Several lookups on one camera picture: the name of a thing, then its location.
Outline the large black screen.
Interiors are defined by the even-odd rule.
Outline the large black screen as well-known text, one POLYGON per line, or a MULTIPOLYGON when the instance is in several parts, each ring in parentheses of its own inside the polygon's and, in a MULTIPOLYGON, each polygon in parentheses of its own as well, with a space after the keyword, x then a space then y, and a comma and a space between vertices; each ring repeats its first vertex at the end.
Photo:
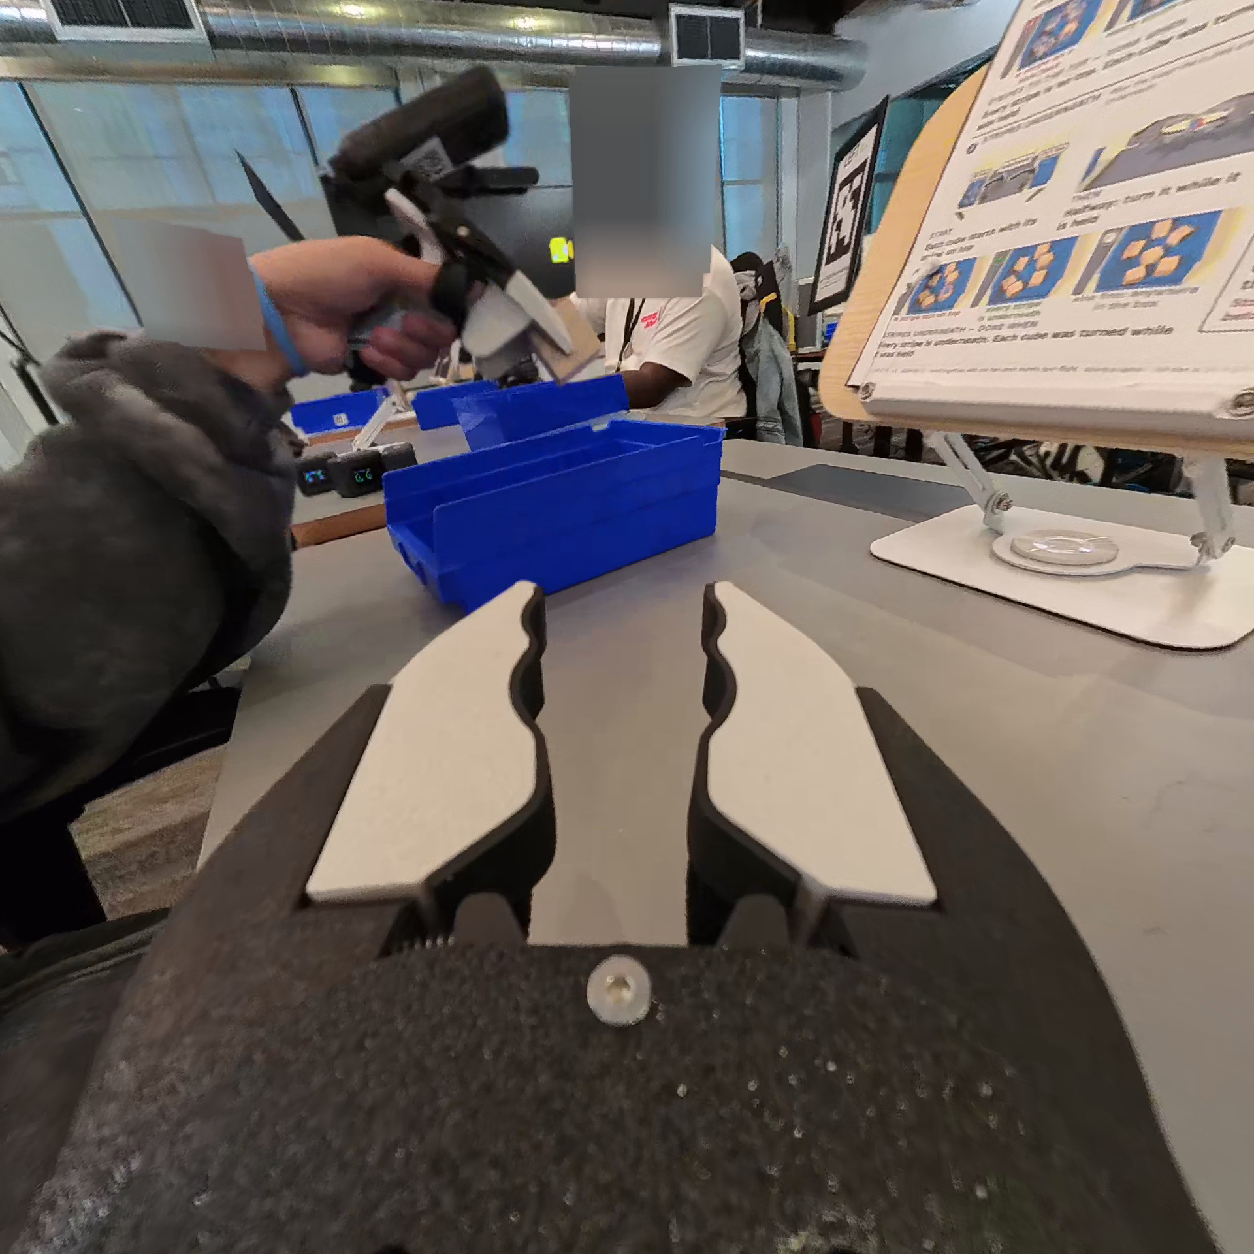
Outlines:
MULTIPOLYGON (((320 178, 325 200, 340 236, 366 236, 399 243, 404 232, 390 214, 375 214, 334 176, 320 178)), ((574 191, 569 187, 535 185, 523 191, 480 191, 465 194, 462 187, 444 188, 450 203, 481 233, 490 237, 549 299, 575 290, 575 263, 553 266, 549 240, 565 236, 575 240, 574 191)))

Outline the wooden pole with black end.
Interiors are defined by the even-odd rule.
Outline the wooden pole with black end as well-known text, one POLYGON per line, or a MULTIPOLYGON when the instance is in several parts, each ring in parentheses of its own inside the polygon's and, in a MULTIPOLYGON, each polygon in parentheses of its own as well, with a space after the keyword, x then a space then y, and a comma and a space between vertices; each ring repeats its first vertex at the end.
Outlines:
POLYGON ((301 243, 305 242, 305 234, 302 229, 292 220, 290 214, 280 205, 278 199, 272 194, 268 185, 262 181, 257 175, 256 169, 250 163, 250 160, 241 152, 236 151, 238 160, 244 170, 244 176, 247 184, 254 196, 257 206, 265 212, 280 233, 286 237, 287 242, 301 243))

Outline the grey denim jacket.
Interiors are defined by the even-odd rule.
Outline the grey denim jacket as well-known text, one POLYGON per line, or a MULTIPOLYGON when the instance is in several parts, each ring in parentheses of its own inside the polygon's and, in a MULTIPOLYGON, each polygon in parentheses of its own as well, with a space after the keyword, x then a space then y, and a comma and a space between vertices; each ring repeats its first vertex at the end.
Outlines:
POLYGON ((747 400, 747 415, 732 430, 760 443, 804 446, 805 420, 774 266, 746 252, 732 260, 732 272, 743 306, 740 378, 747 400))

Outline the black digital timer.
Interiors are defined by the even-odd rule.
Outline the black digital timer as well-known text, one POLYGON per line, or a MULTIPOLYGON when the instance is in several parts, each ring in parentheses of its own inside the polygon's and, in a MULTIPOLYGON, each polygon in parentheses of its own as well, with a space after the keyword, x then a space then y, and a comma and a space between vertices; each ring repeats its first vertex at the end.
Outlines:
POLYGON ((299 493, 307 497, 365 497, 383 490, 386 473, 416 464, 416 449, 410 443, 341 451, 308 449, 296 461, 296 482, 299 493))

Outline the black framed marker sign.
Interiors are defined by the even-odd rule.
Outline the black framed marker sign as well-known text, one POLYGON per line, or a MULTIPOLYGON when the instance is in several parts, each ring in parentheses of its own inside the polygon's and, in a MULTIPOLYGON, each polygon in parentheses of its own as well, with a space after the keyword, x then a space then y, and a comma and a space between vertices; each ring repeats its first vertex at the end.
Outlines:
POLYGON ((810 287, 808 314, 843 306, 853 291, 861 266, 874 175, 889 117, 890 96, 862 117, 837 149, 829 181, 820 251, 810 287))

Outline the grey table with wooden edge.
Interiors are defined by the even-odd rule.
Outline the grey table with wooden edge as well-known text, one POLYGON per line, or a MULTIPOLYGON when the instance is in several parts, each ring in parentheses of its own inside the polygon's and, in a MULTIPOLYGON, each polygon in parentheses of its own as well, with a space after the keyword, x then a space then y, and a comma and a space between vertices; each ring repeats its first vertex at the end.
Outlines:
MULTIPOLYGON (((466 436, 459 426, 425 430, 414 420, 390 424, 378 442, 380 445, 408 443, 414 448, 419 464, 459 457, 469 451, 466 436)), ((319 496, 298 493, 292 524, 296 548, 384 529, 387 524, 384 500, 384 491, 356 497, 342 497, 335 491, 319 496)))

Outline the wood and white document stand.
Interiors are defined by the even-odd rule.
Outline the wood and white document stand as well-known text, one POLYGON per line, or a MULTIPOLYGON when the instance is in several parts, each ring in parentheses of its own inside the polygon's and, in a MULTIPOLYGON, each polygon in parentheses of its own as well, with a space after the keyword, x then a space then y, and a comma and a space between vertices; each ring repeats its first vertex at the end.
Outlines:
POLYGON ((986 70, 952 94, 910 151, 820 373, 834 414, 923 432, 972 500, 874 542, 872 555, 1144 644, 1229 648, 1252 635, 1252 548, 1237 541, 1228 460, 1252 460, 1253 366, 1250 388, 1223 394, 1223 411, 1111 376, 1050 402, 1022 387, 952 402, 874 402, 869 387, 850 384, 986 70), (1180 457, 1201 521, 1187 538, 1017 506, 969 435, 1180 457))

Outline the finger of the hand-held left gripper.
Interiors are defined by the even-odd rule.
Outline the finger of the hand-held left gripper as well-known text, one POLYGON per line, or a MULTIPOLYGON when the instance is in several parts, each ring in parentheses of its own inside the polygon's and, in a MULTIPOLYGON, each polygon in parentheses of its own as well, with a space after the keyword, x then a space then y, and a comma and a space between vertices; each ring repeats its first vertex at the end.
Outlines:
POLYGON ((537 327, 553 345, 569 355, 575 349, 571 330, 549 299, 525 272, 513 272, 504 293, 526 317, 526 324, 537 327))

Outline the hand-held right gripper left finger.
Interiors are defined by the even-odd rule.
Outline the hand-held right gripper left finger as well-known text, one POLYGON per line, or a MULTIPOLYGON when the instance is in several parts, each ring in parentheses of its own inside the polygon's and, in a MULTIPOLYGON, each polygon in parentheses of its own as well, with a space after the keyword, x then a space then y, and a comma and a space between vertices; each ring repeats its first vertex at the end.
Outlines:
POLYGON ((305 897, 399 905, 431 942, 525 945, 556 854, 546 596, 522 581, 392 679, 305 897))

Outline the person's legs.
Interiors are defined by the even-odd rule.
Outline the person's legs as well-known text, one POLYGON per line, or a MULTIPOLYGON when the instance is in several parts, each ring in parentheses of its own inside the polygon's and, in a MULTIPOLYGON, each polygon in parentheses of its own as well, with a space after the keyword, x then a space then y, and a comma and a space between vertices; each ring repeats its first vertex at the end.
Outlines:
POLYGON ((122 996, 169 909, 2 957, 2 1251, 53 1173, 122 996))

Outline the blue plastic bin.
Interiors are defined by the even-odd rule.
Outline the blue plastic bin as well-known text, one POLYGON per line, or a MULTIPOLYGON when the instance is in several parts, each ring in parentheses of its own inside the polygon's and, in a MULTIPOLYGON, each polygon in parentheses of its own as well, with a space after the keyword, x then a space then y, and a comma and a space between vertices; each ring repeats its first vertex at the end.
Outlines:
POLYGON ((371 423, 389 399, 387 387, 374 387, 298 402, 290 411, 290 420, 307 438, 357 430, 371 423))
POLYGON ((459 427, 472 451, 517 443, 629 411, 626 385, 617 373, 516 387, 472 381, 420 390, 413 397, 420 429, 459 427))
POLYGON ((613 418, 387 472, 404 564, 466 614, 519 582, 565 591, 717 529, 726 433, 613 418))

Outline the wooden cube with blue stripe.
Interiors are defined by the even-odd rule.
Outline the wooden cube with blue stripe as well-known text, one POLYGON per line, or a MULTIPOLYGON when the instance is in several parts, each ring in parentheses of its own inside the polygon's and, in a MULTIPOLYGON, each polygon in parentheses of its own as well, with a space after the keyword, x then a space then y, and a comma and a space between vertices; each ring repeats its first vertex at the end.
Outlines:
POLYGON ((569 348, 563 349, 549 332, 534 324, 529 329, 532 354, 549 379, 568 382, 604 357, 604 340, 584 311, 569 296, 553 302, 553 309, 566 329, 569 348))

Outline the white ceiling vent box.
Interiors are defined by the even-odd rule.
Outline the white ceiling vent box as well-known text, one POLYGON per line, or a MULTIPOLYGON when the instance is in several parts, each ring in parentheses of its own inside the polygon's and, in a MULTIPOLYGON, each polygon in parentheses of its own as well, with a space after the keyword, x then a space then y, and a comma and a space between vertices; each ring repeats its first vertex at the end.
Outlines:
POLYGON ((192 2, 42 2, 60 42, 210 46, 192 2))
POLYGON ((743 8, 671 3, 668 24, 674 67, 746 69, 747 21, 743 8))

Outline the printed instruction sheet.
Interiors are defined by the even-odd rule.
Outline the printed instruction sheet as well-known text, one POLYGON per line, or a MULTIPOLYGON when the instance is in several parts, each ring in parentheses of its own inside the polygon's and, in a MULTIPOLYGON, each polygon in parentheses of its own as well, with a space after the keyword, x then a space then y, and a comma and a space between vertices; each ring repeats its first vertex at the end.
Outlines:
POLYGON ((850 384, 1250 388, 1253 3, 1022 3, 850 384))

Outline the person's left hand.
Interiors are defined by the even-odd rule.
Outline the person's left hand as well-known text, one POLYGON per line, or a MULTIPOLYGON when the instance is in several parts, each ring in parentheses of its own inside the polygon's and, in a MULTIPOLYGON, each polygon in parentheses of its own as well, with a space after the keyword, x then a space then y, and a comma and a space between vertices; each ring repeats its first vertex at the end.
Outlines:
POLYGON ((437 267, 383 240, 307 240, 250 261, 286 330, 283 337, 268 330, 262 355, 245 354, 242 376, 256 387, 283 387, 310 373, 342 373, 351 332, 378 306, 399 306, 401 323, 378 326, 359 354, 389 381, 411 381, 459 336, 454 323, 431 302, 437 267))

